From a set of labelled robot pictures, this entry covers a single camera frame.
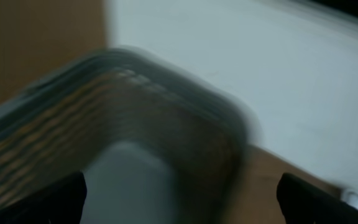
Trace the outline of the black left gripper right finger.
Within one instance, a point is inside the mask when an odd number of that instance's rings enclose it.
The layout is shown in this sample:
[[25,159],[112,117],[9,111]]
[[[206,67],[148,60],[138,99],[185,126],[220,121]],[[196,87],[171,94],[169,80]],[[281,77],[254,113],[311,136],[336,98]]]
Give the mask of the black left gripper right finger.
[[284,173],[277,201],[286,224],[358,224],[358,210],[303,179]]

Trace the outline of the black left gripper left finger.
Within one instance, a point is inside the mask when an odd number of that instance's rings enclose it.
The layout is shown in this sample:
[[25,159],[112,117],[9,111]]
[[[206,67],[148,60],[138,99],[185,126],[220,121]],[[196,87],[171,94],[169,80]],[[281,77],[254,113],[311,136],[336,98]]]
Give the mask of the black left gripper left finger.
[[0,210],[0,224],[79,224],[86,196],[85,177],[74,172]]

